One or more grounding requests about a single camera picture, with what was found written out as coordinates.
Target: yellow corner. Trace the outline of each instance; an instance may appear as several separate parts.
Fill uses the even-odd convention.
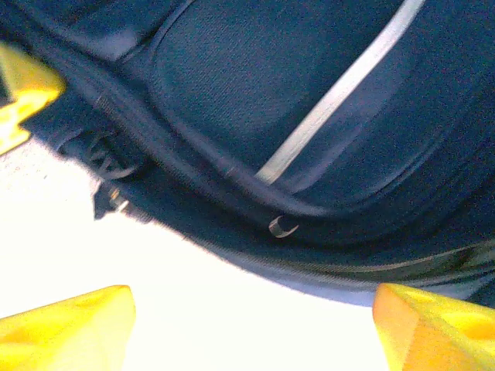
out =
[[[0,155],[29,139],[20,124],[65,91],[52,69],[31,56],[0,42],[0,78],[11,104],[0,107]]]
[[[398,284],[382,284],[374,322],[390,369],[495,369],[495,310]]]
[[[0,320],[1,371],[118,371],[135,321],[127,286]]]

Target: reflective strip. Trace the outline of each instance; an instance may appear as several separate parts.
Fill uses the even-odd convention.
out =
[[[275,182],[301,153],[316,132],[404,35],[425,0],[405,0],[390,22],[363,54],[354,61],[318,104],[289,135],[256,176]]]

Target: white surface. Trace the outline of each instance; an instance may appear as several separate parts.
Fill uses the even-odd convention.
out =
[[[369,308],[273,284],[164,226],[94,222],[96,185],[35,141],[0,158],[0,318],[128,284],[123,371],[387,369]]]

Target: navy blue backpack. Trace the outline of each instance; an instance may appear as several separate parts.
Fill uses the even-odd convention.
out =
[[[68,89],[24,127],[240,267],[495,305],[495,1],[6,0]]]

